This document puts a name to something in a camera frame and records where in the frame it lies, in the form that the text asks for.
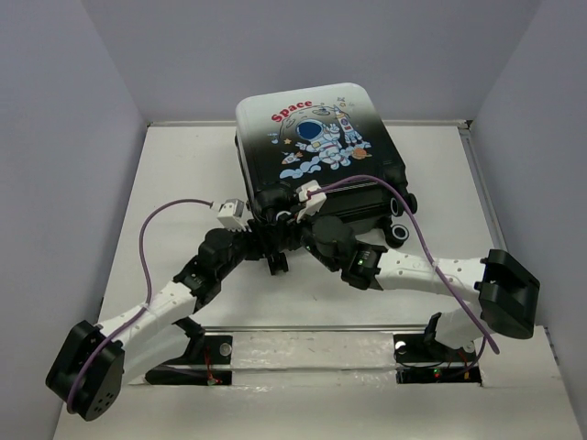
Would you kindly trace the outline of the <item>black suitcase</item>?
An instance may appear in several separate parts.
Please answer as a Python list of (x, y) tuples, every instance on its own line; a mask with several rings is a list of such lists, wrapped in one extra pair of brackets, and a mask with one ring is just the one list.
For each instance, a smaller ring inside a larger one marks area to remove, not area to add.
[[(387, 245), (409, 237), (394, 218), (416, 211), (406, 167), (366, 90), (351, 82), (248, 97), (236, 107), (238, 159), (252, 228), (261, 234), (270, 272), (287, 271), (284, 255), (301, 246), (279, 216), (294, 214), (297, 189), (347, 181), (327, 195), (333, 215), (358, 235), (380, 229)], [(361, 176), (360, 181), (349, 181)]]

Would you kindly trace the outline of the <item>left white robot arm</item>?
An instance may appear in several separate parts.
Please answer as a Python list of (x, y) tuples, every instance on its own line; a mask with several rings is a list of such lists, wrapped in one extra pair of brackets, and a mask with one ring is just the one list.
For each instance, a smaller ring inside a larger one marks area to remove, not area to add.
[(288, 270), (285, 251), (300, 246), (292, 224), (250, 220), (244, 230), (215, 228), (194, 257), (160, 290), (146, 282), (144, 302), (98, 324), (82, 320), (66, 336), (46, 386), (71, 414), (86, 422), (100, 417), (124, 384), (169, 359), (198, 359), (205, 331), (192, 318), (221, 291), (242, 262), (266, 259), (273, 274)]

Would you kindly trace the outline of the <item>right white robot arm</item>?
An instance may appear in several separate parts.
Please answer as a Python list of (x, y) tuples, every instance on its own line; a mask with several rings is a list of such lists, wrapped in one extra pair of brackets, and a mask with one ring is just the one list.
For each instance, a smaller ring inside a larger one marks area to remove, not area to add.
[(458, 307), (434, 313), (422, 337), (424, 352), (442, 359), (482, 338), (497, 351), (494, 335), (533, 337), (539, 280), (510, 253), (483, 258), (429, 259), (362, 242), (334, 216), (301, 225), (304, 248), (343, 282), (359, 290), (414, 291), (453, 298)]

